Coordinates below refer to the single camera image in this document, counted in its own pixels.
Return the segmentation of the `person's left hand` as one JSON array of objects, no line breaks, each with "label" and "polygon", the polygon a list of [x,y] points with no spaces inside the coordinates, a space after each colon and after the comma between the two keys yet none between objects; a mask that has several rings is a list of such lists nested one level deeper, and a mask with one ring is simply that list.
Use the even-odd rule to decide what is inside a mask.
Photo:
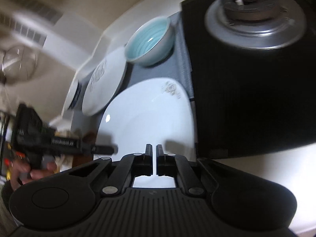
[{"label": "person's left hand", "polygon": [[23,173],[30,175],[29,178],[26,178],[25,180],[21,180],[23,184],[26,184],[33,180],[39,180],[39,179],[51,176],[55,173],[56,170],[57,170],[57,165],[55,162],[49,162],[45,169],[35,170],[35,169],[31,169],[31,167],[26,161],[22,159],[16,159],[12,163],[10,183],[13,189],[17,189],[20,186],[18,179],[21,180],[20,175]]}]

